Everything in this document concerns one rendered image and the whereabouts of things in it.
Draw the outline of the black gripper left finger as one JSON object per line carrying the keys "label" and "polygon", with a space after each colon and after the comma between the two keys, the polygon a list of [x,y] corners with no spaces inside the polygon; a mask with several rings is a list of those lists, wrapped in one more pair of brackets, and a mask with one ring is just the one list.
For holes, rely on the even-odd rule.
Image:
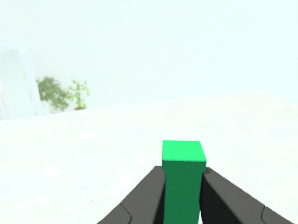
{"label": "black gripper left finger", "polygon": [[154,167],[97,224],[164,224],[165,172]]}

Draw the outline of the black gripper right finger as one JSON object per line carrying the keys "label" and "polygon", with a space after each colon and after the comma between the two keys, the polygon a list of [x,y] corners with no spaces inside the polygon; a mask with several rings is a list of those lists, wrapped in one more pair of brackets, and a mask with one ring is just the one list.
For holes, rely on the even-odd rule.
{"label": "black gripper right finger", "polygon": [[200,186],[202,224],[294,224],[210,167]]}

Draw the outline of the green rectangular post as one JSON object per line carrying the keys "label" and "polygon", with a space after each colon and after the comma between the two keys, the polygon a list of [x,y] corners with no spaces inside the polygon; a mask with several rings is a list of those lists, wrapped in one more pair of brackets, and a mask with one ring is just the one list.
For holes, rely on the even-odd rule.
{"label": "green rectangular post", "polygon": [[165,172],[164,224],[198,224],[200,186],[206,172],[200,141],[162,140],[161,167]]}

